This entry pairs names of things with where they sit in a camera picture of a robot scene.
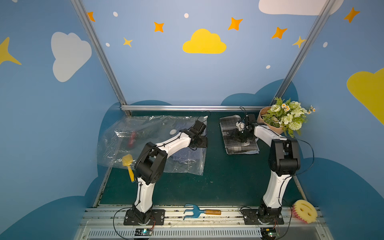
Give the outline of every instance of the white flower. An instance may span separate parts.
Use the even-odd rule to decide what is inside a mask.
[[[296,102],[296,101],[292,101],[292,102],[289,104],[289,106],[290,106],[291,108],[293,108],[293,109],[295,109],[295,108],[301,108],[301,103]]]
[[[276,104],[272,105],[271,107],[272,112],[278,112],[280,111],[280,109],[281,109],[280,105],[276,105]]]
[[[288,124],[288,127],[294,131],[297,131],[301,128],[303,124],[301,122],[291,122]]]
[[[301,110],[303,111],[303,113],[308,114],[308,111],[305,108],[301,108]]]
[[[295,108],[293,109],[293,111],[291,111],[291,113],[294,114],[295,118],[297,118],[297,117],[300,117],[300,115],[304,114],[303,109],[304,108]]]
[[[288,123],[292,122],[292,119],[293,119],[293,115],[288,113],[287,116],[281,119],[281,121],[284,122],[285,125],[287,125]]]

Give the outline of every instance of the yellow star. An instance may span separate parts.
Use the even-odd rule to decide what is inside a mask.
[[[351,11],[349,12],[349,14],[344,18],[344,20],[348,20],[349,23],[351,23],[352,20],[353,20],[353,18],[354,18],[357,14],[359,14],[359,13],[360,13],[360,12],[355,11],[355,9],[352,8],[352,10],[351,10]]]
[[[243,20],[242,19],[236,20],[236,19],[232,18],[232,23],[229,26],[228,30],[236,29],[238,31],[239,30],[239,24],[241,23],[241,21],[243,21]]]
[[[93,18],[93,12],[88,13],[89,20],[95,22],[95,19]]]
[[[288,28],[286,28],[286,29],[280,29],[279,27],[277,27],[277,29],[276,29],[276,33],[275,33],[275,35],[273,35],[272,38],[280,38],[280,39],[281,39],[281,37],[283,36],[283,33],[284,33],[287,29],[288,29]]]
[[[8,52],[9,37],[6,38],[2,44],[0,44],[0,64],[5,61],[11,61],[13,63],[21,65],[14,57],[12,57]]]
[[[126,40],[125,38],[124,38],[124,40],[125,40],[125,43],[123,44],[123,45],[129,45],[131,48],[132,48],[132,46],[131,46],[131,42],[132,42],[132,40]]]
[[[305,41],[305,39],[303,40],[303,39],[301,39],[301,36],[299,36],[299,40],[298,40],[296,43],[292,44],[292,46],[293,46],[293,45],[298,45],[299,48],[300,48],[301,44],[302,44],[304,41]]]
[[[155,22],[155,31],[161,31],[163,33],[163,25],[164,23]]]

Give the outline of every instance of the red object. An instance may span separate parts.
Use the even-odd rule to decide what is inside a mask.
[[[128,147],[133,147],[133,143],[135,142],[136,135],[137,135],[137,132],[132,133],[128,142]]]

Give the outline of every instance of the ventilation grille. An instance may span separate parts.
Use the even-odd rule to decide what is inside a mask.
[[[125,238],[132,239],[134,231],[132,229],[118,230],[118,233]],[[155,228],[151,238],[255,238],[261,236],[260,228]],[[113,228],[93,228],[89,232],[88,239],[121,238]]]
[[[241,229],[241,230],[156,230],[153,237],[261,237],[259,229]]]
[[[131,237],[133,234],[133,231],[118,230],[118,233],[123,237]],[[88,239],[115,238],[115,237],[119,237],[119,235],[117,235],[117,233],[113,228],[112,229],[109,229],[109,228],[92,229],[88,235]]]

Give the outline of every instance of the yellow cloud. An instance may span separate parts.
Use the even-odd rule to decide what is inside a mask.
[[[384,111],[380,107],[384,93],[384,68],[376,73],[353,74],[347,81],[347,87],[352,95],[384,124]]]
[[[193,33],[191,40],[183,45],[186,53],[210,53],[219,54],[225,51],[227,46],[221,42],[220,36],[210,33],[207,29],[199,29]]]

